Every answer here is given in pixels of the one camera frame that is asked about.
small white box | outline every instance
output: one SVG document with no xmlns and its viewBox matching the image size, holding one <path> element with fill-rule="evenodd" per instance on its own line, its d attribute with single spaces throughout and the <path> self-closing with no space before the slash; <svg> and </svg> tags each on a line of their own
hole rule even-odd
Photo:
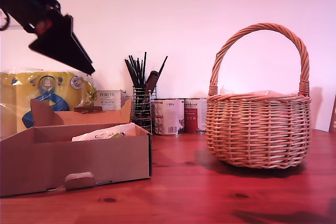
<svg viewBox="0 0 336 224">
<path fill-rule="evenodd" d="M 123 90 L 97 90 L 95 106 L 102 106 L 103 110 L 120 110 L 125 104 Z"/>
</svg>

open cardboard box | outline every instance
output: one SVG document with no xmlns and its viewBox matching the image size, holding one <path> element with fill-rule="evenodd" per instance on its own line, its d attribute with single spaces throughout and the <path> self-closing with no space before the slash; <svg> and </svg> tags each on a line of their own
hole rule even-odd
<svg viewBox="0 0 336 224">
<path fill-rule="evenodd" d="M 94 130 L 129 122 L 130 101 L 120 111 L 54 112 L 31 101 L 35 126 L 0 142 L 0 196 L 82 188 L 149 178 L 151 135 L 72 142 Z"/>
</svg>

paint can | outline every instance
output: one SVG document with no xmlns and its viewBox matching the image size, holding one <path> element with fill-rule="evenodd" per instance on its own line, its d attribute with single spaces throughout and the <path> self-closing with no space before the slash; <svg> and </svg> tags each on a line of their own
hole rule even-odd
<svg viewBox="0 0 336 224">
<path fill-rule="evenodd" d="M 154 99 L 155 133 L 181 135 L 184 133 L 184 99 Z"/>
<path fill-rule="evenodd" d="M 184 124 L 186 133 L 206 132 L 206 98 L 184 100 Z"/>
</svg>

wooden table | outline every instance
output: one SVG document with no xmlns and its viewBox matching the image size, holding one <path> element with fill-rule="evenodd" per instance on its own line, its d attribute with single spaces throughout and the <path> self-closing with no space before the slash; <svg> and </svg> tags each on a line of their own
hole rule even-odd
<svg viewBox="0 0 336 224">
<path fill-rule="evenodd" d="M 1 199 L 7 223 L 336 223 L 336 134 L 313 132 L 303 165 L 219 162 L 205 136 L 153 138 L 153 177 Z"/>
</svg>

yellow plastic bag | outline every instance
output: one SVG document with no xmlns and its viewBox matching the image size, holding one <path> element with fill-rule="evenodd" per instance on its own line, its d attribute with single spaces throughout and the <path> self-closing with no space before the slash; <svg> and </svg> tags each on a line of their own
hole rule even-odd
<svg viewBox="0 0 336 224">
<path fill-rule="evenodd" d="M 1 73 L 1 89 L 1 137 L 34 125 L 31 99 L 46 102 L 54 111 L 93 105 L 96 99 L 93 85 L 71 72 Z"/>
</svg>

